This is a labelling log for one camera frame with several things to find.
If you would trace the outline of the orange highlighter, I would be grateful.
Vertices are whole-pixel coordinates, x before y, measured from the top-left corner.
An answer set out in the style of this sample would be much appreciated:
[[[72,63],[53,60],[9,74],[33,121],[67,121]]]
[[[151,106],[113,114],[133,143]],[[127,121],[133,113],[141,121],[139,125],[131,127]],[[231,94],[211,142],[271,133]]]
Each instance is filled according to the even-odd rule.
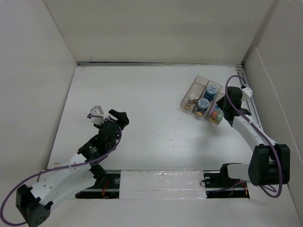
[[[213,120],[216,120],[217,115],[218,115],[218,112],[217,112],[217,111],[213,111],[213,112],[212,112],[211,118],[212,118]]]

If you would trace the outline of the purple highlighter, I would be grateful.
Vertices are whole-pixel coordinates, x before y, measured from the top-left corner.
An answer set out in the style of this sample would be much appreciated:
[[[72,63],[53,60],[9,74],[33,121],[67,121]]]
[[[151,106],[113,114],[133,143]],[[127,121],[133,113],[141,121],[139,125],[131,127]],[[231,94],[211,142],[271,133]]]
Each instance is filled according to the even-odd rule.
[[[214,111],[215,111],[215,107],[212,106],[212,108],[210,109],[210,112],[209,112],[209,114],[208,114],[208,117],[212,117]]]

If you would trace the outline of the blue white round jar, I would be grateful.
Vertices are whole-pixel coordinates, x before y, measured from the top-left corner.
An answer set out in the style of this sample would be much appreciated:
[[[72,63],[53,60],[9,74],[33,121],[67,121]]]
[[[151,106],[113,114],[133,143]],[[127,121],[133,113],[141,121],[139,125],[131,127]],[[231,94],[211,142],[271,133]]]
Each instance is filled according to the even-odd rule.
[[[209,107],[209,100],[206,98],[200,98],[197,102],[197,108],[198,110],[206,111]]]

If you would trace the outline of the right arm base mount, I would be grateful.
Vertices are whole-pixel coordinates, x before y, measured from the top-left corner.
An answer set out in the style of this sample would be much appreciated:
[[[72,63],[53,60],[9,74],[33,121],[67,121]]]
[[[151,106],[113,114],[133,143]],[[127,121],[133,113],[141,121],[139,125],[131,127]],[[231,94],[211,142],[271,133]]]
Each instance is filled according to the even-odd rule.
[[[220,170],[204,170],[204,179],[200,186],[205,189],[207,199],[249,199],[247,183],[228,176],[228,164],[223,164]]]

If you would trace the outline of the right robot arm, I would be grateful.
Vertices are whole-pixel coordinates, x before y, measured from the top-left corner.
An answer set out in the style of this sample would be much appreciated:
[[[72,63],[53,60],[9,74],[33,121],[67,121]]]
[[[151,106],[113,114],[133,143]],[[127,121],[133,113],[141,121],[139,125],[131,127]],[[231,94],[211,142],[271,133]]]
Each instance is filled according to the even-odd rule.
[[[290,148],[278,144],[254,123],[250,112],[241,107],[242,101],[251,97],[249,87],[226,87],[224,97],[217,101],[225,120],[244,138],[252,157],[249,164],[222,165],[219,181],[230,186],[244,180],[254,186],[287,184],[290,180]]]

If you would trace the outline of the green highlighter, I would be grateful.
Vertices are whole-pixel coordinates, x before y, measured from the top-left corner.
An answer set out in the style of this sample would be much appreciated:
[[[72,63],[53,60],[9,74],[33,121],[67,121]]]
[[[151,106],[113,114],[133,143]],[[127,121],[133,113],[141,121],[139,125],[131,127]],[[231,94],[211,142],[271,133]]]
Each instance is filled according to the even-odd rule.
[[[223,117],[224,117],[223,113],[218,113],[217,120],[221,121]]]

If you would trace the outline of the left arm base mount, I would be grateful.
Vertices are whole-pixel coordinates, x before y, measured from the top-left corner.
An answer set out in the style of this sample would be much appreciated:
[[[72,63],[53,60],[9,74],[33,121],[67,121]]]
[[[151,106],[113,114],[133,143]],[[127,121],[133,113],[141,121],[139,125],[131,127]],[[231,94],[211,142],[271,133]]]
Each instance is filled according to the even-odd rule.
[[[77,199],[119,199],[121,171],[105,170],[100,165],[93,166],[91,172],[94,184],[75,194]]]

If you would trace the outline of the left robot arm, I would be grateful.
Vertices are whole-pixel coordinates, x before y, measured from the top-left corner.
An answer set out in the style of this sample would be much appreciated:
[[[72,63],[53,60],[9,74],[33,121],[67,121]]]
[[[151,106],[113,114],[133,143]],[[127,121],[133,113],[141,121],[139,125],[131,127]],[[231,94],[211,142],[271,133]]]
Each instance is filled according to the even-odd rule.
[[[47,170],[43,180],[17,188],[16,207],[28,226],[41,225],[55,207],[80,191],[104,185],[107,173],[99,163],[116,149],[129,119],[126,112],[113,109],[109,116],[104,116],[99,106],[91,109],[87,117],[98,133],[63,166]]]

